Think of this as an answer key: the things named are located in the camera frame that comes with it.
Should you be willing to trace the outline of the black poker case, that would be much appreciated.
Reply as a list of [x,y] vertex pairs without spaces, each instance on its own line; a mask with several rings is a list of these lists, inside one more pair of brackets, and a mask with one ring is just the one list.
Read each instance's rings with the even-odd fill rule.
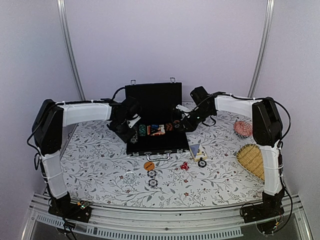
[[182,83],[161,82],[143,83],[125,86],[125,96],[136,99],[140,105],[141,119],[135,125],[136,142],[126,144],[126,154],[129,156],[150,156],[181,154],[189,150],[185,132],[166,131],[163,135],[139,136],[139,125],[164,125],[178,123],[182,114],[176,110],[182,104]]

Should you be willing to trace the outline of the blue playing card box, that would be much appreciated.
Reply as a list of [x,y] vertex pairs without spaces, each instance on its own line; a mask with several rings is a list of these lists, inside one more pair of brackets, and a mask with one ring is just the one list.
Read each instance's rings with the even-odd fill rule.
[[190,145],[189,151],[195,162],[199,162],[200,160],[206,160],[208,158],[208,155],[206,154],[205,149],[201,143]]

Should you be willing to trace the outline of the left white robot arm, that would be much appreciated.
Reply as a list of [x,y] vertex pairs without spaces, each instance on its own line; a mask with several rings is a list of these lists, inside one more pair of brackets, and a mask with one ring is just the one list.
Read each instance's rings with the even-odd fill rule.
[[120,140],[129,143],[136,134],[134,126],[140,120],[141,112],[141,104],[132,96],[127,96],[122,102],[114,98],[44,100],[26,143],[36,150],[34,167],[41,169],[51,205],[63,217],[70,217],[75,211],[60,164],[63,129],[79,123],[102,121]]

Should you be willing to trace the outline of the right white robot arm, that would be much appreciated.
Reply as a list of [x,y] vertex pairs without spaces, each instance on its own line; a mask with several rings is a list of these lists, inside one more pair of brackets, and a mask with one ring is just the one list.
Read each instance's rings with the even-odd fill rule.
[[262,218],[269,218],[278,210],[285,194],[281,149],[287,132],[283,132],[278,111],[281,104],[272,97],[248,98],[221,91],[208,93],[203,86],[196,87],[190,96],[195,103],[193,109],[180,104],[175,106],[175,110],[183,114],[180,122],[175,125],[179,131],[195,131],[200,123],[216,116],[218,111],[251,119],[253,139],[262,153],[265,177],[258,213]]

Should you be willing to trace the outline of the orange chip stack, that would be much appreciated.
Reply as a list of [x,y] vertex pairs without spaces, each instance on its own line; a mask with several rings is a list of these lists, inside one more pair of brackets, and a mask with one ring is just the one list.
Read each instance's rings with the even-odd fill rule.
[[179,127],[180,127],[179,123],[166,123],[165,131],[166,132],[176,131]]

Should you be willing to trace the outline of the green chip stack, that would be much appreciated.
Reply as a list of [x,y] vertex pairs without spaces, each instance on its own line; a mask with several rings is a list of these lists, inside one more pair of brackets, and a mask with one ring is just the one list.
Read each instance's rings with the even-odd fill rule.
[[138,135],[140,137],[145,137],[147,135],[147,126],[144,124],[140,124],[138,126]]

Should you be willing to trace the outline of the card deck in case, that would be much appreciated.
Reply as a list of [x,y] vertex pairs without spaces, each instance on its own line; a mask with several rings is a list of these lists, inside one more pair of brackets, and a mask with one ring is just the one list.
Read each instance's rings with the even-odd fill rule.
[[163,124],[152,124],[147,126],[148,136],[161,136],[165,133],[165,126]]

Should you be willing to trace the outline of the red dice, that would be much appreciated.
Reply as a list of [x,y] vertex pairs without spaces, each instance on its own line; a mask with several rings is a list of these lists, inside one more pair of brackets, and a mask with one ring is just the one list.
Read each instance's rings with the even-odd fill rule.
[[188,170],[189,169],[189,166],[188,166],[188,163],[187,162],[184,162],[181,166],[180,166],[180,168],[182,169],[182,170]]

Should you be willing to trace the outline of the orange dealer button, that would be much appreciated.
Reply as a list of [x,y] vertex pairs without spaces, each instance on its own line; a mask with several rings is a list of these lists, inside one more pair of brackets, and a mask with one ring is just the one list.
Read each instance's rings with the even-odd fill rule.
[[146,171],[151,171],[151,170],[153,170],[155,168],[155,164],[153,162],[151,162],[151,161],[148,161],[143,165],[143,168]]

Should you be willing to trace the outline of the red patterned bowl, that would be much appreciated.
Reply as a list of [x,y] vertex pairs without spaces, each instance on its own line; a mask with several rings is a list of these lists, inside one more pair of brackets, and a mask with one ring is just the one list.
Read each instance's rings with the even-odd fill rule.
[[236,121],[233,125],[233,130],[240,138],[248,138],[253,135],[253,126],[250,122]]

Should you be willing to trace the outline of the woven bamboo tray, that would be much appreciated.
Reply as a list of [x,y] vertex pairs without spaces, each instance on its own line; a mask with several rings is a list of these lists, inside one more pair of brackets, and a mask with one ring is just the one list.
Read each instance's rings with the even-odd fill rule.
[[263,156],[256,144],[246,144],[236,153],[237,162],[249,173],[265,181]]

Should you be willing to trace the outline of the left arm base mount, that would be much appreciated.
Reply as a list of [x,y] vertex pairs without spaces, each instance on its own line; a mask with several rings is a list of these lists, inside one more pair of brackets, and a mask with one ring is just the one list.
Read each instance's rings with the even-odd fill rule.
[[69,195],[61,198],[51,198],[49,204],[49,214],[62,217],[66,220],[88,223],[91,218],[92,208],[80,203],[72,203]]

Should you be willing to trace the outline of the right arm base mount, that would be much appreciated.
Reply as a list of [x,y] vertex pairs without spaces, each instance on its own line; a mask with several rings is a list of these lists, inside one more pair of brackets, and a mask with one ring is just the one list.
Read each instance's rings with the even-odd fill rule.
[[284,214],[282,202],[263,201],[260,204],[245,203],[239,210],[245,223],[256,222]]

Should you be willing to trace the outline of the left aluminium frame post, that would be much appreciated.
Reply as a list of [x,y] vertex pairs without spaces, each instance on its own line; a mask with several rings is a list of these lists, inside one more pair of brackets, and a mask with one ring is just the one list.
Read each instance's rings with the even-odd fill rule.
[[58,9],[58,15],[59,15],[59,20],[60,20],[60,25],[61,25],[61,30],[62,30],[62,35],[64,38],[64,43],[66,47],[66,52],[67,52],[67,57],[70,63],[70,68],[72,72],[72,76],[75,82],[75,87],[77,90],[77,93],[79,95],[79,98],[81,100],[85,100],[85,92],[83,89],[83,85],[80,79],[77,63],[76,63],[76,58],[72,46],[72,40],[71,40],[71,35],[70,35],[70,30],[69,30],[69,25],[68,25],[68,18],[67,18],[67,11],[66,11],[66,5],[64,0],[57,0],[57,9]]

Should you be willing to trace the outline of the aluminium frame post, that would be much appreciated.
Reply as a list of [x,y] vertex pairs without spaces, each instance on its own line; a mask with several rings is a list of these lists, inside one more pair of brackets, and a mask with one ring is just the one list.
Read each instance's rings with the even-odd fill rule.
[[248,94],[247,94],[248,98],[254,97],[255,91],[258,86],[259,77],[260,77],[260,73],[262,70],[265,52],[266,52],[266,48],[267,48],[267,44],[268,44],[268,38],[269,38],[271,26],[272,26],[274,6],[275,6],[274,0],[267,0],[266,1],[266,10],[265,10],[265,15],[264,15],[262,35],[261,35],[258,55],[257,55],[250,87],[249,87]]
[[66,11],[66,5],[64,0],[57,0],[57,9],[58,9],[58,15],[59,15],[59,20],[60,20],[60,25],[61,25],[61,30],[62,30],[62,35],[64,38],[64,43],[66,47],[66,52],[67,52],[67,57],[70,63],[70,68],[72,72],[72,76],[75,82],[75,87],[77,90],[77,93],[79,95],[79,98],[81,100],[85,100],[85,92],[83,89],[83,85],[80,79],[77,63],[76,63],[76,58],[72,46],[72,40],[71,40],[71,35],[70,35],[70,30],[69,30],[69,25],[68,25],[68,18],[67,18],[67,11]]

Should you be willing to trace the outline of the right aluminium frame post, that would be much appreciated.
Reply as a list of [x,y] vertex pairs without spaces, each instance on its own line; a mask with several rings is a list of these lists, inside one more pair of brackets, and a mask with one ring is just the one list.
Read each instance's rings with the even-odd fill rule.
[[271,26],[272,26],[274,6],[275,6],[274,0],[267,0],[266,1],[266,10],[265,10],[265,15],[264,15],[262,35],[261,35],[258,55],[257,55],[250,87],[249,87],[248,94],[247,94],[248,98],[254,97],[255,91],[258,86],[259,77],[260,77],[260,73],[262,70],[265,52],[266,52],[266,48],[267,48],[267,44],[268,44],[268,38],[269,38]]

